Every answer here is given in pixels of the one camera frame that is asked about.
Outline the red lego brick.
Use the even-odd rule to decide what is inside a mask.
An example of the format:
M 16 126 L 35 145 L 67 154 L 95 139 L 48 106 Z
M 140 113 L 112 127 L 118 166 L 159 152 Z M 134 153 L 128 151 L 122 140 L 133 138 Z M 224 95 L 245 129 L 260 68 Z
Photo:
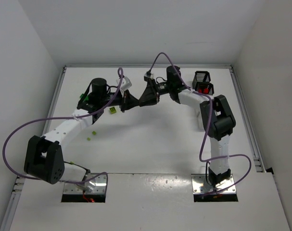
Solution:
M 209 94 L 209 89 L 208 88 L 199 89 L 198 92 L 202 94 Z

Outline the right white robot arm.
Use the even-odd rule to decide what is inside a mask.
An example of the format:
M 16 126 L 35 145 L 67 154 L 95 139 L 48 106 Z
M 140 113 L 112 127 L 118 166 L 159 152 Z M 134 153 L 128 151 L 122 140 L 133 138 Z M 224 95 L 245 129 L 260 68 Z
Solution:
M 155 105 L 161 95 L 169 94 L 173 101 L 195 109 L 201 118 L 205 136 L 210 139 L 209 184 L 215 187 L 230 178 L 229 140 L 236 122 L 226 97 L 211 98 L 196 92 L 183 81 L 177 66 L 166 69 L 166 81 L 162 83 L 156 83 L 151 71 L 146 72 L 144 80 L 147 87 L 139 99 L 140 106 Z

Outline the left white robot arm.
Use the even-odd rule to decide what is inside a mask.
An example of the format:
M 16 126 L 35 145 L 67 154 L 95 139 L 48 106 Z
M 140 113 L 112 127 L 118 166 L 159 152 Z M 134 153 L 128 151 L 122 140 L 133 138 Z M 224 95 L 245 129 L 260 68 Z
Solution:
M 92 126 L 108 106 L 120 106 L 121 110 L 138 106 L 139 101 L 130 96 L 132 83 L 128 77 L 117 80 L 114 92 L 104 78 L 93 79 L 71 116 L 42 136 L 30 138 L 24 164 L 24 172 L 49 184 L 57 182 L 77 183 L 84 179 L 86 170 L 64 160 L 63 151 L 84 129 Z

